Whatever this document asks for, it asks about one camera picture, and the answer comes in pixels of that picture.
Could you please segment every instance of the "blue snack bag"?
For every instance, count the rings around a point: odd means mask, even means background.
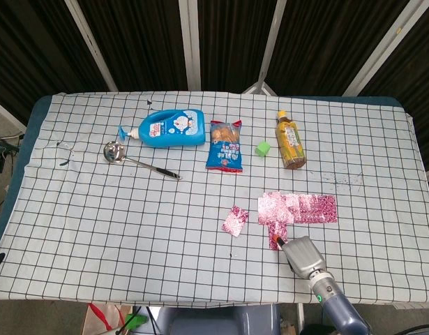
[[[211,121],[211,144],[206,168],[226,172],[242,172],[239,134],[242,121],[226,124]]]

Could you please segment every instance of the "blue detergent bottle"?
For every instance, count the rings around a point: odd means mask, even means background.
[[[205,121],[201,110],[161,110],[149,115],[129,133],[119,127],[119,136],[141,139],[150,147],[198,145],[205,142]]]

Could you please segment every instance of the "table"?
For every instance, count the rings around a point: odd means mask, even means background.
[[[207,130],[240,118],[243,173],[204,169],[208,131],[183,151],[129,140],[129,156],[178,170],[178,183],[104,161],[119,124],[167,108],[203,110]],[[292,111],[306,148],[297,171],[278,155],[280,109]],[[262,140],[266,158],[253,154]],[[429,304],[429,192],[401,107],[181,91],[52,97],[0,241],[0,299],[314,302],[257,224],[257,198],[276,190],[337,196],[338,224],[293,225],[288,236],[310,236],[351,302]],[[238,238],[220,229],[233,204],[250,211]]]

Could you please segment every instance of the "ladle handle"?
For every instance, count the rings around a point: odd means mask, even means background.
[[[174,179],[181,179],[181,177],[177,173],[173,173],[173,172],[168,171],[166,169],[162,169],[161,167],[155,167],[155,166],[143,163],[143,162],[135,161],[135,160],[130,159],[128,157],[124,157],[124,159],[126,161],[130,161],[130,162],[135,163],[135,164],[137,164],[139,166],[142,166],[143,168],[150,169],[152,171],[158,172],[158,173],[160,173],[160,174],[162,174],[162,175],[164,175],[166,177],[171,177],[171,178],[174,178]]]

